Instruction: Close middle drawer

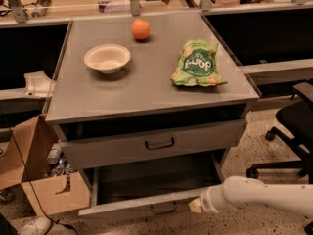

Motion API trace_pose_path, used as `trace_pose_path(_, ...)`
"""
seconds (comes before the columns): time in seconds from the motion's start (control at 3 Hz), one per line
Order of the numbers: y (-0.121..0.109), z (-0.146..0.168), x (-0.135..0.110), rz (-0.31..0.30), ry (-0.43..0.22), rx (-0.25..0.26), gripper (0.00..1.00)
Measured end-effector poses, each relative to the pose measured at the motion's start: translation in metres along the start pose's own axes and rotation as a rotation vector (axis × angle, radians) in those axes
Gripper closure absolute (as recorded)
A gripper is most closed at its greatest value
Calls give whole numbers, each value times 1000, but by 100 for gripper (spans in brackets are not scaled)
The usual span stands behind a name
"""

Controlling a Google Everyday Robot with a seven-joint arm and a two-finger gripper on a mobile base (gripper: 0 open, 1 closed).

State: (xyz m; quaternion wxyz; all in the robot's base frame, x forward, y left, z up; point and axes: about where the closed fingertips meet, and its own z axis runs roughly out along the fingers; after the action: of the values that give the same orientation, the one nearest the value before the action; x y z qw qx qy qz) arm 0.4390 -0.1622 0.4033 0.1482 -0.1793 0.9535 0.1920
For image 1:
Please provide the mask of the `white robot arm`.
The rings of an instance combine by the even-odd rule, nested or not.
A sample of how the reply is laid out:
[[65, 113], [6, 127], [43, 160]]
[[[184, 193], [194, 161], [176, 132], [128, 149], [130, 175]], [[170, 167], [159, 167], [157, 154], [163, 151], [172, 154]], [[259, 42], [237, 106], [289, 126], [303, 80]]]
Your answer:
[[231, 176], [223, 183], [204, 188], [189, 203], [194, 213], [220, 213], [265, 206], [313, 219], [312, 184], [265, 184], [258, 179]]

